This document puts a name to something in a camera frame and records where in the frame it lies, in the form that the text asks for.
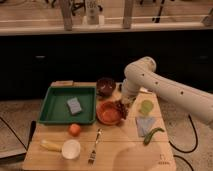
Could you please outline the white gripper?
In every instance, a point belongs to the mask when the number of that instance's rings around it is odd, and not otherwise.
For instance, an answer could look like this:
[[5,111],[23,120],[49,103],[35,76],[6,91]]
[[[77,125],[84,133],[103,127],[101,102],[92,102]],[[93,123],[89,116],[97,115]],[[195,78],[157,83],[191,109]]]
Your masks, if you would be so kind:
[[123,104],[131,103],[138,94],[138,86],[127,79],[123,80],[121,87],[121,101]]

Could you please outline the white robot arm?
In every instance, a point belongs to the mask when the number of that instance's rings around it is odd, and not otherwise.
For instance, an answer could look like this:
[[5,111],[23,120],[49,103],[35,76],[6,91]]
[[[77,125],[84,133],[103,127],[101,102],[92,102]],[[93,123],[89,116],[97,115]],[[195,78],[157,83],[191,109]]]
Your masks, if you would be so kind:
[[144,87],[213,129],[213,94],[162,77],[155,73],[156,67],[155,60],[149,56],[128,64],[124,69],[122,96],[133,98]]

